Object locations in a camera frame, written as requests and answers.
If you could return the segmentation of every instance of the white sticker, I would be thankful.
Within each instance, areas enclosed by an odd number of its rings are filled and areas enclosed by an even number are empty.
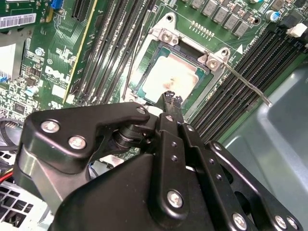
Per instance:
[[[0,17],[0,29],[31,24],[35,22],[36,18],[36,13]]]
[[[73,104],[74,103],[74,99],[75,99],[75,95],[69,94],[67,99],[66,99],[66,103]]]
[[[59,87],[58,85],[54,85],[52,88],[52,94],[64,99],[65,89]]]

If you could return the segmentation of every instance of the pcie slot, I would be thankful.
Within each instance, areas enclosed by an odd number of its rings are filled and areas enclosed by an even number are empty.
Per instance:
[[[273,43],[271,43],[269,47],[267,47],[266,49],[265,56],[261,57],[262,62],[256,62],[256,60],[254,60],[254,62],[243,71],[244,73],[243,76],[246,79],[248,79],[249,82],[251,82],[252,84],[256,84],[259,78],[263,77],[262,75],[256,75],[257,71],[260,69],[261,66],[265,65],[266,67],[271,67],[270,63],[268,63],[268,60],[275,53],[275,50],[279,48],[280,43],[281,41],[274,41]],[[205,120],[205,123],[197,127],[199,131],[202,131],[202,133],[200,134],[201,136],[203,136],[205,132],[207,132],[207,128],[210,127],[213,123],[215,123],[215,121],[219,118],[219,116],[222,113],[225,113],[224,111],[226,110],[226,108],[233,101],[233,99],[235,99],[241,93],[241,91],[244,89],[244,86],[245,85],[241,81],[237,81],[237,83],[235,83],[232,86],[232,90],[230,91],[229,95],[225,96],[219,102],[219,104],[216,104],[213,107],[213,108],[216,108],[216,111],[213,113],[210,113],[210,117],[208,117],[207,120]],[[227,103],[227,106],[222,110],[221,105],[225,105],[226,103]]]
[[[268,75],[271,77],[264,76],[264,73],[260,73],[260,76],[264,77],[260,78],[258,81],[254,81],[253,84],[258,86],[262,91],[266,90],[288,67],[288,65],[297,58],[298,53],[296,53],[296,51],[293,51],[291,54],[289,54],[289,51],[290,50],[281,50],[281,52],[277,54],[277,59],[275,59],[277,61],[276,65],[274,66],[274,69],[271,69],[270,72],[268,72]],[[244,86],[243,89],[244,88],[245,90],[242,92],[240,97],[233,101],[232,105],[228,105],[229,109],[223,113],[223,116],[214,125],[212,124],[208,127],[210,129],[207,129],[206,133],[210,135],[205,135],[203,137],[204,142],[211,139],[216,139],[218,135],[217,132],[221,134],[223,131],[226,131],[233,124],[233,122],[236,121],[236,119],[246,112],[249,105],[258,100],[258,96],[252,92],[251,89],[246,86]]]
[[[137,3],[136,6],[136,11],[133,13],[133,15],[131,16],[131,23],[132,23],[132,27],[134,27],[135,29],[132,31],[132,29],[128,26],[127,27],[127,31],[124,33],[123,36],[123,43],[125,44],[125,46],[123,46],[123,50],[119,51],[118,53],[115,54],[115,57],[117,57],[119,55],[120,60],[119,60],[119,64],[118,64],[118,68],[116,69],[116,72],[113,74],[113,78],[111,80],[111,83],[109,84],[108,87],[108,91],[106,94],[103,95],[103,97],[100,100],[100,103],[108,103],[111,95],[113,94],[119,80],[120,77],[125,69],[126,64],[129,61],[129,58],[131,56],[131,53],[136,45],[136,42],[138,40],[138,36],[139,36],[139,30],[141,29],[141,23],[143,21],[144,15],[147,11],[147,6],[149,5],[149,3],[151,3],[152,0],[148,0],[148,1],[139,1]],[[112,67],[115,64],[116,59],[114,59],[113,64],[111,65],[111,68],[108,70],[108,72],[106,73],[106,76],[109,76],[111,71],[112,71]]]
[[[106,16],[104,17],[103,23],[102,25],[100,25],[98,36],[94,42],[89,60],[79,82],[78,96],[80,96],[80,94],[84,91],[84,89],[88,87],[88,85],[91,85],[90,77],[92,76],[93,72],[90,72],[90,70],[93,71],[93,69],[95,69],[95,65],[98,62],[99,55],[105,47],[106,38],[110,32],[113,20],[115,19],[114,14],[118,10],[118,8],[118,0],[112,0],[109,4],[108,11],[106,13]]]
[[[250,54],[260,54],[260,52],[266,46],[268,46],[272,39],[273,35],[270,35],[268,33],[266,33],[264,36],[261,36],[260,40],[262,42],[257,42],[257,44],[255,44],[255,46],[251,48],[251,50],[247,54],[247,57],[245,57],[245,59],[242,59],[239,62],[239,65],[236,66],[236,70],[239,73],[243,73],[247,69],[249,63],[252,63],[257,59],[257,56],[252,56]],[[203,106],[203,110],[201,110],[196,116],[196,118],[193,120],[192,124],[196,129],[198,129],[204,123],[204,121],[207,120],[207,117],[212,114],[212,111],[216,108],[216,106],[220,105],[220,102],[225,99],[225,96],[238,82],[238,79],[235,78],[234,75],[228,75],[228,78],[225,80],[225,82],[219,87],[213,97]]]
[[[72,17],[78,21],[84,21],[87,17],[91,0],[75,0]]]
[[[91,98],[91,94],[94,90],[95,83],[97,82],[98,78],[100,77],[99,72],[101,69],[105,66],[107,62],[107,58],[109,57],[110,53],[113,49],[116,48],[116,45],[119,41],[119,35],[123,31],[123,27],[126,24],[128,13],[126,11],[126,8],[129,4],[129,0],[125,0],[123,3],[119,3],[120,7],[118,8],[116,12],[116,18],[114,19],[111,27],[110,33],[108,33],[107,38],[104,43],[104,47],[102,47],[102,50],[99,54],[98,60],[95,63],[95,68],[91,74],[90,82],[87,84],[84,93],[85,101],[88,101]]]
[[[111,74],[111,71],[115,66],[115,63],[118,61],[120,62],[120,64],[123,63],[123,59],[125,59],[125,56],[127,55],[126,52],[128,51],[129,45],[132,43],[132,40],[135,37],[137,31],[136,29],[139,28],[139,25],[142,22],[143,16],[147,10],[149,2],[150,0],[138,0],[135,3],[134,9],[132,10],[131,15],[129,16],[128,23],[125,26],[125,30],[121,35],[121,39],[118,45],[119,48],[117,50],[114,50],[111,59],[109,59],[108,65],[102,72],[103,78],[95,93],[95,97],[98,99],[97,103],[106,102],[106,99],[107,98],[109,99],[111,94],[113,93],[113,90],[116,87],[115,84],[117,84],[117,81],[120,78],[120,76],[117,76],[116,78],[112,79],[108,92],[104,96],[102,95],[106,87],[107,80]]]
[[[263,34],[261,36],[261,38],[259,39],[259,41],[257,41],[257,43],[250,49],[248,54],[251,53],[259,53],[262,49],[263,49],[263,45],[264,43],[261,43],[260,40],[262,40],[265,43],[268,43],[272,40],[273,35],[271,36],[270,34],[266,33]],[[246,66],[253,61],[253,59],[255,59],[254,56],[251,55],[245,55],[240,62],[237,64],[236,66],[236,70],[239,73],[242,73],[244,71],[244,69],[246,68]],[[222,85],[218,88],[218,90],[216,91],[216,93],[212,96],[212,98],[206,102],[201,110],[197,113],[197,115],[195,116],[192,124],[193,126],[197,127],[200,123],[202,123],[206,117],[204,118],[204,115],[208,115],[210,113],[209,110],[211,110],[212,108],[209,107],[208,105],[211,104],[217,104],[218,101],[227,93],[227,91],[230,90],[230,87],[236,83],[237,78],[234,78],[233,75],[229,74],[228,78],[222,83]]]

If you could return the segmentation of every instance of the integrated circuit chip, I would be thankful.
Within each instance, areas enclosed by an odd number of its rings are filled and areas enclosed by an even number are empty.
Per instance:
[[[175,54],[170,53],[168,57],[162,55],[156,60],[142,90],[152,102],[157,102],[161,94],[168,90],[185,100],[199,80],[197,70],[196,66]]]
[[[245,22],[242,22],[239,27],[235,30],[235,35],[237,35],[238,37],[242,37],[245,32],[247,31],[247,29],[249,28],[249,25]]]
[[[198,10],[200,8],[200,6],[203,4],[204,0],[193,0],[191,2],[191,6],[193,8],[195,8],[196,10]]]
[[[284,0],[275,0],[271,6],[273,10],[279,11],[284,4]]]
[[[15,103],[14,105],[14,111],[19,114],[24,114],[26,110],[26,107],[21,105],[20,103]]]
[[[215,22],[217,22],[217,23],[222,23],[222,22],[225,20],[227,14],[228,14],[228,10],[225,9],[225,8],[223,8],[223,7],[221,7],[221,8],[218,10],[218,12],[217,12],[217,14],[215,15],[215,17],[213,18],[213,20],[214,20]]]
[[[209,0],[208,3],[206,4],[205,8],[203,9],[202,13],[206,16],[211,16],[213,12],[215,11],[217,7],[217,2],[214,2],[212,0]]]
[[[36,80],[32,78],[26,79],[27,86],[34,86],[36,84]]]
[[[232,14],[226,21],[224,27],[229,30],[232,30],[238,21],[239,21],[239,18],[236,17],[234,14]]]

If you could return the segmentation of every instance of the capacitor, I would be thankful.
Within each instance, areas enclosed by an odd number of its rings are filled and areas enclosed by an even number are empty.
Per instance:
[[[280,17],[280,13],[277,12],[277,11],[270,10],[270,11],[267,11],[265,13],[265,17],[266,17],[267,20],[269,20],[273,23],[276,23],[278,21],[279,17]]]
[[[250,0],[251,3],[259,3],[259,2],[263,2],[263,0]]]
[[[27,96],[33,97],[34,95],[36,95],[39,92],[38,90],[39,90],[39,88],[37,86],[30,86],[30,87],[27,87],[25,94]]]

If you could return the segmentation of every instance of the cable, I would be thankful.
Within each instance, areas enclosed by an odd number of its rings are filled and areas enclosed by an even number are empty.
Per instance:
[[[10,139],[6,132],[6,126],[5,124],[7,122],[13,122],[17,125],[22,126],[23,123],[17,119],[11,119],[11,118],[1,118],[0,119],[0,133],[4,140],[4,142],[7,144],[7,146],[0,146],[0,151],[16,151],[18,150],[18,145],[15,145],[14,142]]]
[[[3,160],[2,158],[0,158],[0,170],[10,170],[12,168],[11,165],[9,165],[9,163],[7,163],[5,160]]]
[[[6,175],[4,175],[3,177],[0,178],[0,184],[2,184],[5,180],[7,180],[8,178],[10,178],[13,175],[13,172],[11,171],[10,173],[7,173]]]

